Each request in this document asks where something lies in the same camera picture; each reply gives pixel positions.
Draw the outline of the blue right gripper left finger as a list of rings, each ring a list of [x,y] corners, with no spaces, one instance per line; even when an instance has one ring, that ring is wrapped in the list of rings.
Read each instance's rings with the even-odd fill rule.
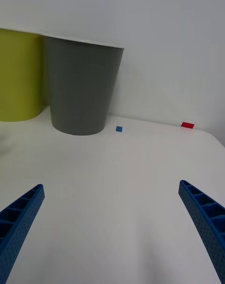
[[[0,212],[0,283],[6,283],[44,198],[38,184]]]

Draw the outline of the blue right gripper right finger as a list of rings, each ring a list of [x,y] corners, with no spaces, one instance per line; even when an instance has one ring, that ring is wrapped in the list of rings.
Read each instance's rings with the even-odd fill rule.
[[[221,283],[225,283],[225,208],[185,180],[179,184],[182,199]]]

